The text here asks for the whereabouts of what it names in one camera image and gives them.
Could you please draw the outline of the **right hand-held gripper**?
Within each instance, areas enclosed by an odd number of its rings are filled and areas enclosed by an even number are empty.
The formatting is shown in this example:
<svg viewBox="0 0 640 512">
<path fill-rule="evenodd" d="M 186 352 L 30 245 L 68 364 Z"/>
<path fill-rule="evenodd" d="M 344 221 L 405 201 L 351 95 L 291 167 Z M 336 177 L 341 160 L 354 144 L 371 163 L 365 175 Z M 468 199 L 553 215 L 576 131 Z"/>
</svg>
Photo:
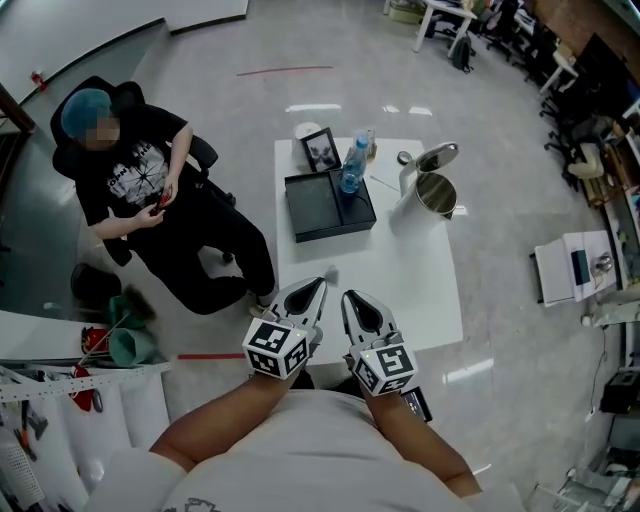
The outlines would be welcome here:
<svg viewBox="0 0 640 512">
<path fill-rule="evenodd" d="M 401 392 L 417 374 L 417 363 L 400 333 L 392 311 L 358 290 L 341 299 L 345 333 L 353 346 L 351 372 L 371 396 Z"/>
</svg>

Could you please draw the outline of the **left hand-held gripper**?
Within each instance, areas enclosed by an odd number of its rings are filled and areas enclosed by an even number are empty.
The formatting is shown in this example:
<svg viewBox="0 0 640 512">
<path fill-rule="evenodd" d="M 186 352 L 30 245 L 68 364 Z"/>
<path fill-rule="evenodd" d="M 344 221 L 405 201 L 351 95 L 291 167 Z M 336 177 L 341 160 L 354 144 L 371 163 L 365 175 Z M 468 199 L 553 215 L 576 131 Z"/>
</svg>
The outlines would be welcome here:
<svg viewBox="0 0 640 512">
<path fill-rule="evenodd" d="M 270 305 L 273 320 L 254 318 L 242 348 L 255 373 L 286 380 L 319 346 L 319 322 L 328 293 L 325 278 L 307 278 L 281 289 Z"/>
</svg>

